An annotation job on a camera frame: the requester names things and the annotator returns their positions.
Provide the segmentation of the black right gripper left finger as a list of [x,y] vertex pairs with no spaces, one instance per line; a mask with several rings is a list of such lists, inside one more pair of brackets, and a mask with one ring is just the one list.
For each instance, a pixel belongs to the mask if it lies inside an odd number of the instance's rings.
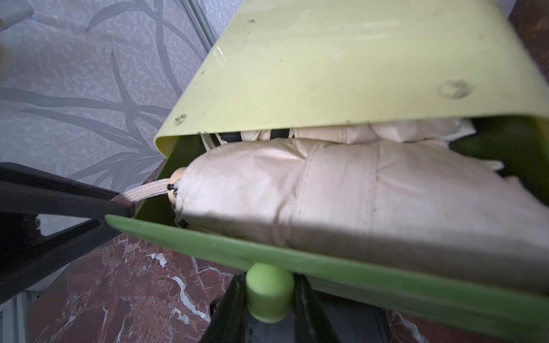
[[233,277],[200,343],[245,342],[247,326],[246,274]]

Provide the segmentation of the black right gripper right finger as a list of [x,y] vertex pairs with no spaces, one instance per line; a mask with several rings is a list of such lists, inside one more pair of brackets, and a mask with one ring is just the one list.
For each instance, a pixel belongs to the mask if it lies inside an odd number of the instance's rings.
[[322,303],[303,274],[294,274],[295,342],[339,342]]

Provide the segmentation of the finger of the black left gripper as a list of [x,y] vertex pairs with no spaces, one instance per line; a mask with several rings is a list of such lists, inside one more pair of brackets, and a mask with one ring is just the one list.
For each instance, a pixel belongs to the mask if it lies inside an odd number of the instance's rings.
[[115,238],[105,220],[131,217],[116,192],[1,163],[1,301]]

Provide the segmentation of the beige umbrella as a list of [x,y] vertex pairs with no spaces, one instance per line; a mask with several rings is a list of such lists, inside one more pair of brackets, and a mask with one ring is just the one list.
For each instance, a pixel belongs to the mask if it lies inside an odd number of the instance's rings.
[[167,195],[181,227],[546,293],[548,208],[501,167],[441,141],[238,142],[116,201]]

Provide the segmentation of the green yellow drawer cabinet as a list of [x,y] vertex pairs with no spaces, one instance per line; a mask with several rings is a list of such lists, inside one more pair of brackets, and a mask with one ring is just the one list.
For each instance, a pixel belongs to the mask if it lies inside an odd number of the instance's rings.
[[[497,159],[548,201],[548,87],[494,1],[244,1],[158,131],[162,175],[212,134],[393,120],[471,118],[453,144]],[[314,292],[512,342],[548,341],[539,296],[180,229],[165,200],[115,229],[161,247],[290,279]]]

